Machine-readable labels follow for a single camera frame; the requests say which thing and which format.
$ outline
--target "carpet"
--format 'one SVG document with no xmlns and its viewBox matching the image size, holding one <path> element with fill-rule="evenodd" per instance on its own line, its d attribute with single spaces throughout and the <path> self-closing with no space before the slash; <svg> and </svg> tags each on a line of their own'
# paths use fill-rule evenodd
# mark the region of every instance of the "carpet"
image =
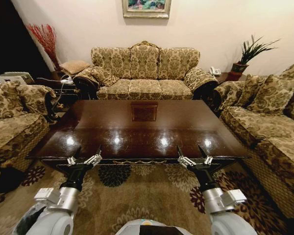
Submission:
<svg viewBox="0 0 294 235">
<path fill-rule="evenodd" d="M 239 163 L 214 174 L 223 190 L 241 189 L 248 198 L 234 212 L 260 235 L 287 233 L 285 218 Z M 65 177 L 37 163 L 16 190 L 0 195 L 0 235 L 34 204 L 40 188 L 58 188 Z M 101 165 L 89 171 L 79 195 L 75 235 L 114 235 L 127 221 L 146 218 L 209 235 L 210 221 L 195 175 L 179 165 Z"/>
</svg>

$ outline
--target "framed painting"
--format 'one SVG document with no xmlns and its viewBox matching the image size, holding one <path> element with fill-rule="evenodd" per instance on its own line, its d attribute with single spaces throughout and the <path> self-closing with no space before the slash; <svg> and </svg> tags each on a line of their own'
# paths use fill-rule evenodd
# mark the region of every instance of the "framed painting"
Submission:
<svg viewBox="0 0 294 235">
<path fill-rule="evenodd" d="M 170 15 L 171 0 L 122 0 L 123 17 L 162 18 Z"/>
</svg>

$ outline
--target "dark wooden coffee table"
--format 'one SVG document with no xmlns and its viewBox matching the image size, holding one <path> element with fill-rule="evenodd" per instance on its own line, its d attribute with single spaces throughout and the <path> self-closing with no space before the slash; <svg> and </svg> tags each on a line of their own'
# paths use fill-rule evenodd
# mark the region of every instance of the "dark wooden coffee table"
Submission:
<svg viewBox="0 0 294 235">
<path fill-rule="evenodd" d="M 79 158 L 102 145 L 100 164 L 177 164 L 185 156 L 246 156 L 246 150 L 201 100 L 78 100 L 31 151 L 51 166 L 82 147 Z"/>
</svg>

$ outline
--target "vase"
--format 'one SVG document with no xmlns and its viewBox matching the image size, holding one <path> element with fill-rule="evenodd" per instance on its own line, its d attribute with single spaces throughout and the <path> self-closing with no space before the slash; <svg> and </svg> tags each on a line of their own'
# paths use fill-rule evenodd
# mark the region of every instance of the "vase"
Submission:
<svg viewBox="0 0 294 235">
<path fill-rule="evenodd" d="M 232 69 L 229 72 L 226 81 L 238 81 L 247 67 L 248 65 L 233 63 Z"/>
</svg>

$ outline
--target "white wall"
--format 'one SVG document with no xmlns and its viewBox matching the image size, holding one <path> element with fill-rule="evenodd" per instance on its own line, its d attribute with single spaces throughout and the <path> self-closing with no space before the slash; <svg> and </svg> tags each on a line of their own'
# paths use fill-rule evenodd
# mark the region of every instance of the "white wall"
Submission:
<svg viewBox="0 0 294 235">
<path fill-rule="evenodd" d="M 294 0 L 172 0 L 169 20 L 125 19 L 122 0 L 12 2 L 25 24 L 54 26 L 62 63 L 90 62 L 92 47 L 130 47 L 147 40 L 160 47 L 195 47 L 201 68 L 229 71 L 251 34 L 282 40 L 279 49 L 251 60 L 246 73 L 279 73 L 294 62 Z"/>
</svg>

